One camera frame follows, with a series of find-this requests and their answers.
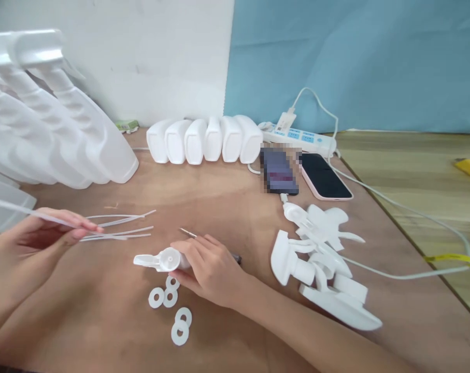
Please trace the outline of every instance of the white wall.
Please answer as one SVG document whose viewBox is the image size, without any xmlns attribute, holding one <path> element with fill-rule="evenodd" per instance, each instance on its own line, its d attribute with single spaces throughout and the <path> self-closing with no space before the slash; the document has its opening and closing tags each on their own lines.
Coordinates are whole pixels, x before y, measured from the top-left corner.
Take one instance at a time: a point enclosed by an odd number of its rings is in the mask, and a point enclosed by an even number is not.
<svg viewBox="0 0 470 373">
<path fill-rule="evenodd" d="M 0 32 L 59 28 L 113 120 L 221 116 L 234 0 L 0 0 Z"/>
</svg>

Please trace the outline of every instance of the power plug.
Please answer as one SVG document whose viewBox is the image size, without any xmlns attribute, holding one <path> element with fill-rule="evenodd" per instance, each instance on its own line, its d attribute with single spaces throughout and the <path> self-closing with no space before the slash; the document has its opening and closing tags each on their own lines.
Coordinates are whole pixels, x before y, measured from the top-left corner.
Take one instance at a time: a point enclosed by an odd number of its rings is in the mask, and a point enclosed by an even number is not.
<svg viewBox="0 0 470 373">
<path fill-rule="evenodd" d="M 281 113 L 280 119 L 276 124 L 277 131 L 285 133 L 288 132 L 288 130 L 293 124 L 293 121 L 295 120 L 295 118 L 297 118 L 297 115 L 293 113 L 294 110 L 294 108 L 290 108 L 288 109 L 288 111 L 284 111 L 283 113 Z"/>
</svg>

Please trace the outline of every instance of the blue backdrop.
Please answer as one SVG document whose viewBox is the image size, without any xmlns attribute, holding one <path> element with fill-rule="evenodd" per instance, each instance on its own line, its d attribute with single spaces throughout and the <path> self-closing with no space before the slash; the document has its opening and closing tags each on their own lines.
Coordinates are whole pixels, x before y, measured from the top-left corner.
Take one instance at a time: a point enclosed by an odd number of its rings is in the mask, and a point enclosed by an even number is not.
<svg viewBox="0 0 470 373">
<path fill-rule="evenodd" d="M 225 115 L 314 89 L 340 130 L 470 133 L 470 0 L 236 0 Z M 333 129 L 306 92 L 294 126 Z"/>
</svg>

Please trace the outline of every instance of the phone screen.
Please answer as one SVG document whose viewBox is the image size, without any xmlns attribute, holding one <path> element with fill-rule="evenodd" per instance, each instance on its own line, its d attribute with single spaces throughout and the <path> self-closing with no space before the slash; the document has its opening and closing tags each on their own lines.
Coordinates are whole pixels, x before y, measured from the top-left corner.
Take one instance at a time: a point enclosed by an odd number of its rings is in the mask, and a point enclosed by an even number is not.
<svg viewBox="0 0 470 373">
<path fill-rule="evenodd" d="M 302 153 L 301 165 L 319 195 L 325 198 L 352 198 L 344 182 L 319 154 Z"/>
<path fill-rule="evenodd" d="M 263 148 L 260 158 L 268 193 L 298 194 L 297 179 L 284 150 Z"/>
</svg>

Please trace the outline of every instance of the pixelated phone screen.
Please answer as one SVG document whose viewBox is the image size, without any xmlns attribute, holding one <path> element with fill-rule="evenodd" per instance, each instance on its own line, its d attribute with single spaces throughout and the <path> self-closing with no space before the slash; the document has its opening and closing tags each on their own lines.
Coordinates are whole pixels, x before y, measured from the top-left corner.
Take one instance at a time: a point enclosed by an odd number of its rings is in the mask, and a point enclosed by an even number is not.
<svg viewBox="0 0 470 373">
<path fill-rule="evenodd" d="M 281 149 L 261 149 L 261 168 L 268 193 L 298 194 L 298 185 L 287 153 Z"/>
</svg>

